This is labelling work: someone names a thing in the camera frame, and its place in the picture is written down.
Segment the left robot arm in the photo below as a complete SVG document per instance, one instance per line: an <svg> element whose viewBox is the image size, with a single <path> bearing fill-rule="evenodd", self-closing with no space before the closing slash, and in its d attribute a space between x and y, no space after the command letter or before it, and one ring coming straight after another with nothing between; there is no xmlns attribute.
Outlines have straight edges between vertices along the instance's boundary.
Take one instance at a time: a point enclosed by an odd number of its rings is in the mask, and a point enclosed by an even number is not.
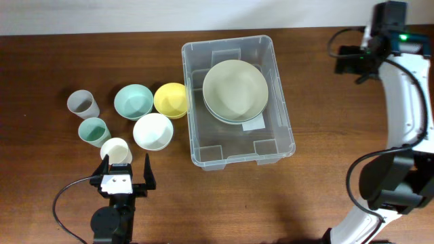
<svg viewBox="0 0 434 244"><path fill-rule="evenodd" d="M132 178L129 163L110 165L108 155L93 172L90 184L109 200L109 204L98 209L90 221L94 243L131 243L136 199L146 197L148 191L157 187L148 155L144 160L144 182L134 184Z"/></svg>

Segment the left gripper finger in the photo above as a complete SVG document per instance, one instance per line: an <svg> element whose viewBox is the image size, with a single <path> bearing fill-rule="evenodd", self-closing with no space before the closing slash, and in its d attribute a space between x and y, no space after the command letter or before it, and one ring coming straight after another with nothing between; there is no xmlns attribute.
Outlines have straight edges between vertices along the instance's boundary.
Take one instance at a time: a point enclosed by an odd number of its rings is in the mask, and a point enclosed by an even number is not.
<svg viewBox="0 0 434 244"><path fill-rule="evenodd" d="M99 164L99 166L93 172L93 176L103 176L104 174L107 174L108 171L109 171L109 156L105 155L101 164Z"/></svg>
<svg viewBox="0 0 434 244"><path fill-rule="evenodd" d="M155 177L153 175L148 153L146 153L145 156L143 177L146 185L155 185Z"/></svg>

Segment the grey plastic cup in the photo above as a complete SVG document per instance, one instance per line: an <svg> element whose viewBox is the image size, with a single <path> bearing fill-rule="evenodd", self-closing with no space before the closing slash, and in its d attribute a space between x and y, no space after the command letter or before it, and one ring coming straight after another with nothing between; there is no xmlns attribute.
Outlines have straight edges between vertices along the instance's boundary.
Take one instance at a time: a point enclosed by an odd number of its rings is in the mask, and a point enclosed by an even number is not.
<svg viewBox="0 0 434 244"><path fill-rule="evenodd" d="M82 119L89 119L100 115L100 109L92 93L84 89L74 91L68 97L67 108Z"/></svg>

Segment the green plastic cup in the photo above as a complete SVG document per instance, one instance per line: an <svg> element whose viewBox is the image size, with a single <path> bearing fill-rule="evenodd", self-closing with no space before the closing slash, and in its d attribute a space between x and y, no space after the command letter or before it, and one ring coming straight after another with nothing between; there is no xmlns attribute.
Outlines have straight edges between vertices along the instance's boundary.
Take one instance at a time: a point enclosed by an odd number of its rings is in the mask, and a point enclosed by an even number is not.
<svg viewBox="0 0 434 244"><path fill-rule="evenodd" d="M84 120L79 126L78 135L84 142L98 148L111 139L106 123L98 117Z"/></svg>

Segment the cream plate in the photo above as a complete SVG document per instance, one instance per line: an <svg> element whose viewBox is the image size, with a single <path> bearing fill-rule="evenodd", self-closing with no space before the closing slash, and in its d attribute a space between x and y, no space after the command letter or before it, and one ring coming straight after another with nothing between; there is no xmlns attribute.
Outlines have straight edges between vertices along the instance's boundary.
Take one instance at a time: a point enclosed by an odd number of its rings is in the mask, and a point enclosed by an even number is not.
<svg viewBox="0 0 434 244"><path fill-rule="evenodd" d="M225 104L235 110L252 103L268 103L269 89L264 75L242 60L225 60L213 66L203 80L203 99L213 109Z"/></svg>

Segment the beige plate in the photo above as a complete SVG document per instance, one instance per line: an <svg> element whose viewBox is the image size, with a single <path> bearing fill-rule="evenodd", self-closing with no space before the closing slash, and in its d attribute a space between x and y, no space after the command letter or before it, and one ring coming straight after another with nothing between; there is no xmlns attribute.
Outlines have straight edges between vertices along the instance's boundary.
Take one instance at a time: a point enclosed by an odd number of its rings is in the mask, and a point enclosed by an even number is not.
<svg viewBox="0 0 434 244"><path fill-rule="evenodd" d="M217 120L230 125L239 125L252 121L261 115L267 107L267 103L252 103L245 108L236 108L233 110L225 104L217 106L217 109L213 109L207 102L205 102L205 107Z"/></svg>

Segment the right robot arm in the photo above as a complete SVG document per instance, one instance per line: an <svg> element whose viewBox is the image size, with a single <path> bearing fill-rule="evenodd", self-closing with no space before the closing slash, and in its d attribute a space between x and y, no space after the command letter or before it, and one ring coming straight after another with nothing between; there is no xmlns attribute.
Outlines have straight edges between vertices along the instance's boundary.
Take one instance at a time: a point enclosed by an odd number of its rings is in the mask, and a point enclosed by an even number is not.
<svg viewBox="0 0 434 244"><path fill-rule="evenodd" d="M358 46L332 54L338 74L357 83L377 79L387 105L387 147L356 160L362 165L359 197L346 218L327 229L323 243L371 243L390 222L433 200L433 115L429 94L431 46L406 28L407 3L374 6Z"/></svg>

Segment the mint green bowl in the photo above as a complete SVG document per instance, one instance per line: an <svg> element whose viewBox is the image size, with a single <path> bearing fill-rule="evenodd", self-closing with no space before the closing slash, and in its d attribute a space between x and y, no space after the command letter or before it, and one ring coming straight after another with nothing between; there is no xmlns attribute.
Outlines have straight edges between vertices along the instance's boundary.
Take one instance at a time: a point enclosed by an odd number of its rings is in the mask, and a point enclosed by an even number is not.
<svg viewBox="0 0 434 244"><path fill-rule="evenodd" d="M121 88L114 99L115 110L122 117L137 121L153 109L153 93L140 84L131 84Z"/></svg>

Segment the cream plastic cup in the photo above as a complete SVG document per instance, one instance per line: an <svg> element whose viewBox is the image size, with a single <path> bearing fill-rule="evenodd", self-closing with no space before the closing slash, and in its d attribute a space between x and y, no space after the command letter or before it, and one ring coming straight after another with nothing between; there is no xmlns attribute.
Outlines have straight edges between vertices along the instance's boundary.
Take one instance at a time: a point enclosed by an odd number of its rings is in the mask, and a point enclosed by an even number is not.
<svg viewBox="0 0 434 244"><path fill-rule="evenodd" d="M108 155L108 164L131 164L132 152L127 142L122 138L107 140L100 149L101 159Z"/></svg>

